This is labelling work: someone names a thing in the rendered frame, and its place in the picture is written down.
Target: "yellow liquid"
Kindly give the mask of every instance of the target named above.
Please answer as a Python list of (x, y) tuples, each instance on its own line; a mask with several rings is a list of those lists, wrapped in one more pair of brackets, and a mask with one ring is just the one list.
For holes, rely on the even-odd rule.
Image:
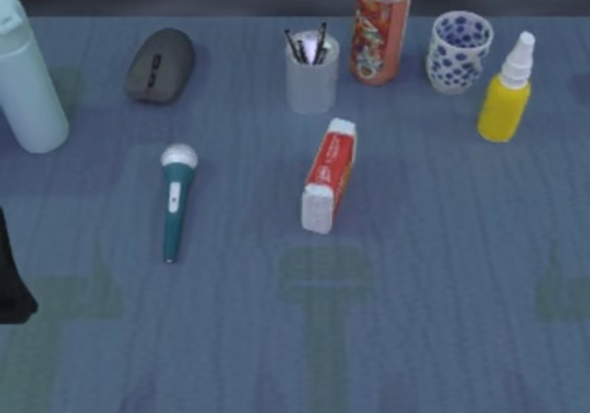
[(530, 83), (520, 89), (511, 89), (501, 83), (500, 76), (495, 76), (479, 113), (479, 134), (494, 143), (510, 141), (518, 129), (530, 94)]

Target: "gray pen holder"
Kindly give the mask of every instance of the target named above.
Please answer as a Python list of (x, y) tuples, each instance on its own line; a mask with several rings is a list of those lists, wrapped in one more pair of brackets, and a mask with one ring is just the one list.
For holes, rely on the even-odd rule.
[[(293, 41), (317, 38), (316, 30), (306, 30), (293, 35)], [(334, 37), (325, 34), (325, 59), (318, 65), (300, 63), (290, 47), (285, 48), (287, 58), (287, 103), (301, 114), (326, 113), (336, 103), (338, 57), (340, 46)]]

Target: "red and white box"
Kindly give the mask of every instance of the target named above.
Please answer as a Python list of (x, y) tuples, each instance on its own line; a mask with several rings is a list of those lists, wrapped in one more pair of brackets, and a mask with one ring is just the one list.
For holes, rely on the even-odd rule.
[(305, 181), (301, 200), (304, 229), (321, 234), (330, 232), (356, 154), (356, 125), (340, 118), (333, 119)]

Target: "yellow bottle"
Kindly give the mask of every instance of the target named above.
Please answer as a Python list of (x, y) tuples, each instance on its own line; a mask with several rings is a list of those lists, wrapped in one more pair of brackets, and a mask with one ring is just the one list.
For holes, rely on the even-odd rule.
[(534, 49), (535, 36), (521, 33), (501, 72), (491, 80), (478, 122), (479, 134), (488, 141), (505, 143), (516, 133), (531, 93)]

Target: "white bottle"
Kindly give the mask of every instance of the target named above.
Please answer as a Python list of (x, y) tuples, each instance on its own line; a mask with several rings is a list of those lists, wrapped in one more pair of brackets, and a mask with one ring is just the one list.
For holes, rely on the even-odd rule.
[(49, 152), (67, 139), (69, 123), (18, 0), (0, 0), (0, 107), (30, 153)]

